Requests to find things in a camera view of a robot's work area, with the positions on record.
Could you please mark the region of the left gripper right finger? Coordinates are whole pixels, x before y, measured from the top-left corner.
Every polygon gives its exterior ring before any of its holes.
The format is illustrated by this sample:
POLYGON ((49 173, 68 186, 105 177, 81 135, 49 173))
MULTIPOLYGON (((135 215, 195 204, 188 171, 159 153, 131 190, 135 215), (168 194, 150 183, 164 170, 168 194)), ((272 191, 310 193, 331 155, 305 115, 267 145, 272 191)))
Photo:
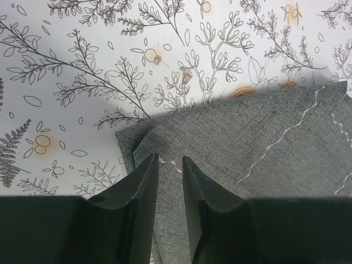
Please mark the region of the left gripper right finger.
POLYGON ((242 199, 183 157, 192 263, 351 263, 350 198, 242 199))

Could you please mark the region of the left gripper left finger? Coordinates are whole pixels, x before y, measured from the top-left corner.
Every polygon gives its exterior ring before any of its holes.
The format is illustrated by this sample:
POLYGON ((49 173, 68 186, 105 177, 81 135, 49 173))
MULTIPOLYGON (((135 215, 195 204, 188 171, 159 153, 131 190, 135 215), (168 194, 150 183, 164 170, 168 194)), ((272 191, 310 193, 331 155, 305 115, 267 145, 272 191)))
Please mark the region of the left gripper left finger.
POLYGON ((84 199, 1 197, 1 263, 149 263, 159 161, 84 199))

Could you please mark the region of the grey cloth napkin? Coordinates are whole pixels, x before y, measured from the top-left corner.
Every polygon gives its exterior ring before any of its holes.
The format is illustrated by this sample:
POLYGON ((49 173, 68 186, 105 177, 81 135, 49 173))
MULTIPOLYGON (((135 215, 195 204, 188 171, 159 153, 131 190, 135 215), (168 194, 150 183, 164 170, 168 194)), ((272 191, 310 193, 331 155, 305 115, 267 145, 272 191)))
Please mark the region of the grey cloth napkin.
POLYGON ((345 81, 219 101, 116 132, 128 173, 159 155, 152 254, 190 263, 182 158, 242 198, 351 197, 351 97, 345 81))

